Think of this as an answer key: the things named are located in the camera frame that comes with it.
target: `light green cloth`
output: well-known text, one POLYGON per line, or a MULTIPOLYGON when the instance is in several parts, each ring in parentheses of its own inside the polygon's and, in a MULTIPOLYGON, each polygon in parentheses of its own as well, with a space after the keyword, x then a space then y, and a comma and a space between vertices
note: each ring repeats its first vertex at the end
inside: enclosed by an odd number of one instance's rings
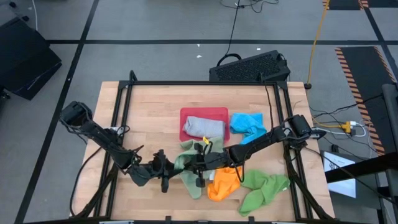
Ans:
MULTIPOLYGON (((213 147, 211 148, 211 152, 223 152, 223 138, 222 137, 215 137, 209 139, 213 143, 213 147)), ((188 140, 185 142, 181 142, 181 147, 186 151, 181 153, 177 156, 174 162, 174 169, 183 169, 184 164, 191 160, 192 155, 197 154, 198 152, 195 150, 193 145, 195 143, 199 143, 205 148, 206 143, 204 141, 195 141, 195 140, 188 140)), ((203 178, 209 179, 211 174, 211 170, 203 172, 203 178)), ((198 199, 201 196, 201 188, 197 187, 196 179, 198 176, 194 174, 192 171, 185 170, 181 174, 182 182, 185 184, 186 188, 188 189, 189 194, 193 199, 198 199)))
POLYGON ((244 174, 243 187, 252 190, 248 193, 238 212, 245 217, 249 213, 261 206, 271 203, 275 195, 290 185, 290 180, 284 175, 265 174, 259 170, 249 170, 244 174))

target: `floor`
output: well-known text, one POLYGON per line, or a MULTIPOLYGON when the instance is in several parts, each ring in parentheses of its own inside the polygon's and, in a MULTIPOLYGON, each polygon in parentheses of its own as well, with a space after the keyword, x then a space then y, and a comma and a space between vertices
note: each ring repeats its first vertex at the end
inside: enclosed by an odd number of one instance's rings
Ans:
MULTIPOLYGON (((15 2, 20 12, 31 18, 28 24, 35 27, 31 1, 15 2)), ((223 2, 234 5, 234 0, 223 2)), ((65 104, 77 100, 95 108, 101 82, 126 80, 132 69, 139 80, 208 80, 208 69, 228 48, 235 13, 214 0, 35 0, 35 6, 38 31, 53 43, 51 49, 63 65, 32 101, 12 95, 0 113, 0 223, 16 219, 39 153, 45 150, 44 139, 51 142, 24 221, 68 217, 69 196, 85 145, 51 122, 63 97, 65 104), (90 10, 93 20, 86 26, 90 10), (61 94, 69 82, 67 94, 61 94)), ((398 40, 398 8, 372 8, 371 14, 384 40, 398 40)), ((260 14, 249 7, 239 10, 234 39, 252 41, 233 44, 230 52, 249 57, 278 50, 288 61, 291 80, 305 82, 321 15, 321 0, 280 0, 277 5, 265 4, 260 14)), ((328 11, 320 40, 377 43, 377 36, 365 11, 328 11)), ((397 42, 389 43, 395 44, 388 49, 398 60, 397 42)), ((309 91, 310 104, 316 110, 332 111, 354 103, 334 51, 335 47, 350 46, 346 44, 336 41, 316 48, 309 91)), ((385 54, 380 45, 376 47, 385 54)), ((336 118, 361 119, 357 108, 336 118)), ((327 138, 359 156, 375 156, 362 144, 327 138)), ((367 138, 357 140, 366 142, 367 138)), ((319 145, 323 150, 330 148, 324 140, 319 145)), ((342 220, 377 223, 375 210, 348 207, 341 200, 333 200, 333 206, 342 220)))

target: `wooden tabletop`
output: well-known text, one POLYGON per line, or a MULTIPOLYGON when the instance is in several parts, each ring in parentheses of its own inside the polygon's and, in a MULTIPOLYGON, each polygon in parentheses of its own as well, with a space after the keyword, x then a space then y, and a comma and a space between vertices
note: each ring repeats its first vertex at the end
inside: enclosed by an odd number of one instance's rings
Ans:
MULTIPOLYGON (((288 86, 294 114, 304 115, 308 123, 312 125, 303 83, 292 82, 288 83, 288 86)), ((111 124, 117 88, 118 82, 102 83, 94 115, 94 121, 102 127, 109 127, 111 124)), ((279 119, 274 91, 271 86, 268 88, 274 126, 277 126, 279 119)), ((152 160, 153 153, 159 149, 164 149, 169 160, 174 161, 176 156, 183 151, 179 146, 178 134, 180 109, 184 107, 227 107, 230 116, 233 113, 262 113, 264 126, 270 130, 271 119, 266 94, 263 86, 133 86, 127 118, 127 125, 131 130, 125 135, 123 146, 127 149, 135 149, 145 145, 139 152, 142 162, 152 160)), ((126 91, 122 97, 118 125, 121 122, 125 96, 126 91)), ((282 90, 280 90, 280 96, 286 118, 282 90)), ((232 134, 226 146, 238 144, 241 139, 241 134, 232 134)), ((311 139, 307 143, 310 149, 318 151, 316 140, 311 139)), ((89 141, 84 160, 97 148, 98 146, 93 141, 89 141)), ((282 143, 273 144, 246 161, 245 169, 259 169, 270 175, 287 175, 283 152, 282 143)), ((309 191, 323 209, 334 217, 320 156, 306 150, 301 153, 309 191)), ((82 171, 73 201, 75 213, 82 210, 98 188, 103 160, 104 150, 92 158, 82 171)), ((111 218, 115 220, 164 220, 165 216, 170 215, 172 220, 248 220, 237 212, 239 205, 249 192, 248 189, 241 187, 221 202, 211 201, 206 189, 202 192, 200 199, 192 199, 182 181, 174 177, 170 180, 169 191, 165 194, 160 190, 158 179, 152 179, 145 186, 138 187, 129 175, 119 172, 111 218)), ((305 217, 303 198, 299 188, 297 192, 301 216, 305 217)), ((107 200, 108 192, 104 194, 102 215, 107 200)), ((285 190, 277 194, 270 205, 250 213, 250 216, 254 216, 256 221, 294 221, 290 191, 285 190)))

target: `orange cloth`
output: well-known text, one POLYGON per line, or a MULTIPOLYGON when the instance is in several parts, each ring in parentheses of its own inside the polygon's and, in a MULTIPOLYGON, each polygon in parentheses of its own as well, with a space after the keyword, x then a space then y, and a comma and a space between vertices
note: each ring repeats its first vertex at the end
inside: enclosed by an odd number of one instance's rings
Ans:
MULTIPOLYGON (((238 167, 240 176, 242 177, 242 167, 238 167)), ((207 195, 210 200, 219 202, 234 192, 241 186, 236 175, 235 168, 217 169, 214 181, 207 185, 207 195)))

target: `hazard tape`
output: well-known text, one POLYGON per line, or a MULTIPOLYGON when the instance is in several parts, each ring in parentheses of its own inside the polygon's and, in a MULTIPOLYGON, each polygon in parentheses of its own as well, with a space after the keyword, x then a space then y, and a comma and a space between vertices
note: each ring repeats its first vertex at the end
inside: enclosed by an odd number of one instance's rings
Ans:
POLYGON ((379 49, 377 47, 374 47, 374 49, 376 50, 376 53, 379 55, 381 63, 384 65, 384 68, 386 69, 388 76, 390 76, 390 79, 392 80, 392 82, 396 83, 397 81, 396 81, 395 77, 393 76, 393 74, 390 72, 390 69, 388 68, 386 61, 383 59, 383 56, 381 55, 379 49))
POLYGON ((361 94, 359 93, 358 87, 355 83, 355 79, 353 77, 353 74, 351 73, 351 70, 349 69, 346 59, 344 58, 343 52, 341 51, 341 49, 339 47, 337 47, 335 49, 335 52, 337 54, 338 61, 343 69, 343 72, 346 76, 351 93, 354 96, 354 100, 356 103, 358 103, 357 106, 358 106, 359 112, 361 113, 362 119, 364 119, 364 123, 367 126, 369 126, 369 129, 368 129, 369 136, 371 138, 371 141, 373 142, 374 149, 377 151, 377 153, 379 155, 384 155, 385 150, 383 148, 383 145, 381 144, 379 135, 377 134, 377 131, 373 126, 369 112, 366 109, 365 104, 363 104, 363 98, 362 98, 361 94))
POLYGON ((358 1, 359 1, 359 5, 361 6, 362 9, 364 7, 369 7, 369 3, 367 0, 358 0, 358 1))
POLYGON ((328 0, 322 0, 322 4, 323 4, 323 8, 325 8, 325 6, 326 6, 326 2, 327 2, 328 0))

